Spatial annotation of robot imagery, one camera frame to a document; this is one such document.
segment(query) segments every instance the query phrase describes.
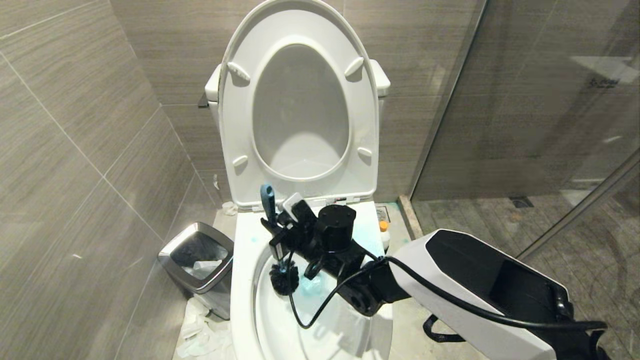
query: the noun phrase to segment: toilet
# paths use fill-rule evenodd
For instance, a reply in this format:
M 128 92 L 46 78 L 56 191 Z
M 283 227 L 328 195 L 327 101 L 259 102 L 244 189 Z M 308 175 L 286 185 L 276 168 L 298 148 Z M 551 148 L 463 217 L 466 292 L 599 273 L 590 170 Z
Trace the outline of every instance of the toilet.
M 336 296 L 313 327 L 298 326 L 269 280 L 275 260 L 259 188 L 271 184 L 276 202 L 298 192 L 316 213 L 352 207 L 354 240 L 382 255 L 372 195 L 389 86 L 351 26 L 321 1 L 267 0 L 233 34 L 205 92 L 239 207 L 230 310 L 238 360 L 388 359 L 390 304 L 367 318 Z M 294 260 L 302 275 L 305 260 Z M 304 322 L 334 286 L 323 273 L 301 276 L 293 296 Z

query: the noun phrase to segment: stainless steel trash can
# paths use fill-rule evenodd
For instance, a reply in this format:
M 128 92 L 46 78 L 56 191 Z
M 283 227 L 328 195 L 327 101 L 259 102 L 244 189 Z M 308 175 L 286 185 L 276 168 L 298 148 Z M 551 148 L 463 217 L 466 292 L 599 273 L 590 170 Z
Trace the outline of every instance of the stainless steel trash can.
M 234 242 L 213 227 L 195 222 L 158 254 L 164 269 L 215 315 L 229 320 Z

